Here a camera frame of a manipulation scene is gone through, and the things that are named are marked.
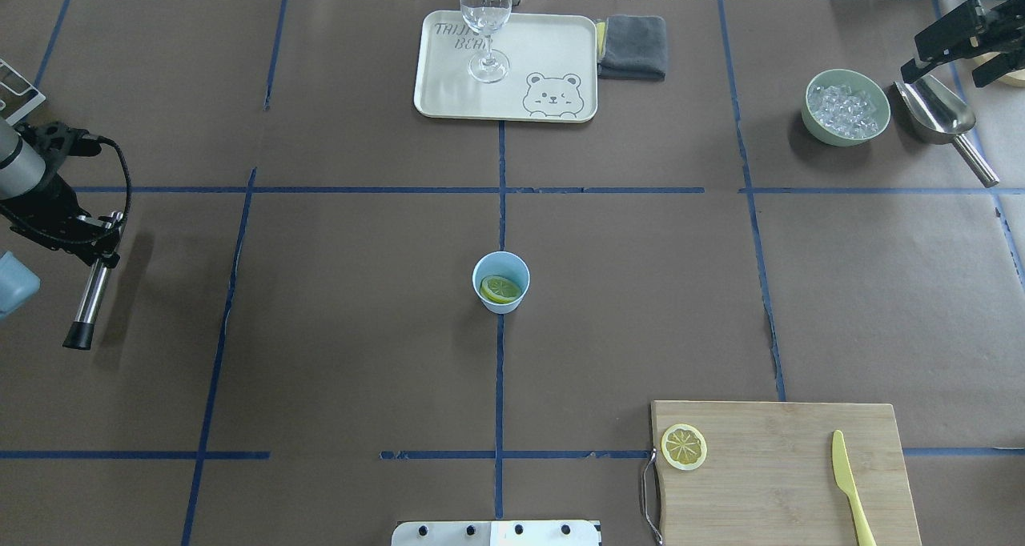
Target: table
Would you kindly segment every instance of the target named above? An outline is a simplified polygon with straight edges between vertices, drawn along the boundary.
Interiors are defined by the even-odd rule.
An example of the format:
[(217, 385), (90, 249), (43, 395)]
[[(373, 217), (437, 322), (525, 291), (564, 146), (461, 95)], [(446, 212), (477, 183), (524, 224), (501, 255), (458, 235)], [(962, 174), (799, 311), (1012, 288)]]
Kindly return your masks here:
[[(91, 352), (60, 346), (86, 268), (0, 239), (43, 279), (0, 325), (0, 543), (645, 544), (653, 400), (893, 404), (922, 542), (1017, 541), (1018, 90), (962, 83), (992, 193), (899, 111), (857, 149), (797, 115), (823, 69), (893, 79), (938, 2), (525, 0), (667, 20), (665, 82), (602, 80), (582, 126), (418, 115), (455, 6), (0, 0), (5, 60), (136, 185)], [(120, 207), (113, 156), (61, 176)], [(468, 284), (499, 247), (533, 274), (504, 319)]]

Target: black cable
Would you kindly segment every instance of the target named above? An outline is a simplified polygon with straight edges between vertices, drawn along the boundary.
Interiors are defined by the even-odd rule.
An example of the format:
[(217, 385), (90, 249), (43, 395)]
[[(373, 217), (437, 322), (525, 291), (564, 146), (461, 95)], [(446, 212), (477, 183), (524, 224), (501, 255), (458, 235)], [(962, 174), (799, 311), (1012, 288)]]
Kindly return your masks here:
[(50, 242), (66, 244), (66, 246), (78, 246), (78, 244), (95, 244), (99, 242), (99, 240), (104, 240), (106, 239), (106, 237), (112, 236), (113, 233), (116, 233), (119, 225), (124, 224), (125, 221), (128, 221), (128, 210), (131, 210), (131, 176), (130, 174), (128, 174), (128, 163), (125, 162), (125, 155), (124, 152), (121, 152), (120, 145), (118, 145), (116, 141), (111, 140), (110, 137), (96, 136), (96, 141), (99, 144), (111, 145), (111, 148), (114, 149), (114, 152), (118, 153), (118, 161), (121, 163), (121, 171), (122, 173), (124, 173), (125, 176), (125, 211), (121, 215), (121, 220), (114, 221), (114, 224), (111, 225), (110, 228), (107, 228), (107, 232), (102, 233), (99, 236), (91, 237), (91, 239), (88, 240), (66, 240), (66, 239), (60, 239), (60, 237), (52, 237), (48, 235), (48, 233), (40, 232), (40, 229), (34, 227), (33, 224), (29, 224), (28, 221), (22, 220), (22, 217), (15, 215), (13, 211), (8, 210), (7, 206), (4, 206), (4, 204), (0, 204), (0, 214), (4, 214), (5, 217), (8, 218), (8, 220), (14, 222), (14, 225), (18, 225), (19, 228), (28, 229), (28, 232), (33, 233), (33, 235), (36, 235), (37, 237), (41, 237), (42, 239), (45, 240), (50, 240)]

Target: gray towel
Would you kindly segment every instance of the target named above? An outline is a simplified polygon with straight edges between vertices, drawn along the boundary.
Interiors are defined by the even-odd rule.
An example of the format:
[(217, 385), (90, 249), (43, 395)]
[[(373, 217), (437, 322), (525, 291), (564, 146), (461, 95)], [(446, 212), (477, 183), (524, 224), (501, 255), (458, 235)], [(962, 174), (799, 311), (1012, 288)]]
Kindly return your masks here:
[(665, 79), (669, 45), (661, 16), (611, 16), (599, 78)]

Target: glass stem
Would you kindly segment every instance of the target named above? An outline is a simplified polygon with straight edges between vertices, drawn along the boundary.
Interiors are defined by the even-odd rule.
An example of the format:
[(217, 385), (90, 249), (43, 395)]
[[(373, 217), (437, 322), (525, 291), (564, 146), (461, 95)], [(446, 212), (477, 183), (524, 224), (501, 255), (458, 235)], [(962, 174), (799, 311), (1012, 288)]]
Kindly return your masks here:
[(494, 54), (491, 54), (491, 36), (484, 36), (484, 66), (491, 68), (495, 65)]

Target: bear illustration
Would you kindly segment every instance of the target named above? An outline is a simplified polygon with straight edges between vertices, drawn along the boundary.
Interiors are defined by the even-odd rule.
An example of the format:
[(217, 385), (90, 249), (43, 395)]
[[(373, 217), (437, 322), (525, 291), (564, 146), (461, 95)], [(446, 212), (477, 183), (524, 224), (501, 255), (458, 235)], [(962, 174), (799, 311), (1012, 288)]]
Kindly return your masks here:
[(574, 73), (563, 78), (544, 78), (537, 72), (528, 75), (523, 108), (531, 117), (576, 117), (583, 111), (580, 77)]

